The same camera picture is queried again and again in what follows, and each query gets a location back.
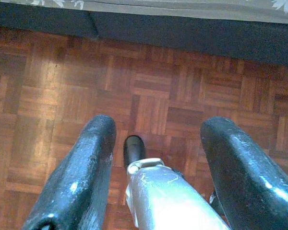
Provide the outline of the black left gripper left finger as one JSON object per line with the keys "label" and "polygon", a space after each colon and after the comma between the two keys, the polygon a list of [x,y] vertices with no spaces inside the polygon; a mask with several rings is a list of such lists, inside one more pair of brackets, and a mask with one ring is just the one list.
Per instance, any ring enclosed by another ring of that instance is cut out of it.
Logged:
{"label": "black left gripper left finger", "polygon": [[116,125],[96,115],[49,176],[22,228],[24,230],[102,229]]}

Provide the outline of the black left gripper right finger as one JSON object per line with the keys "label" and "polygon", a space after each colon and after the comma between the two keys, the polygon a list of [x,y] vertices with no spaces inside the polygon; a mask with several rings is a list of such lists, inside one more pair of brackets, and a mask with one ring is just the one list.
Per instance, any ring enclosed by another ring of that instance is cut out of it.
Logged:
{"label": "black left gripper right finger", "polygon": [[288,230],[288,176],[232,120],[200,128],[215,191],[233,230]]}

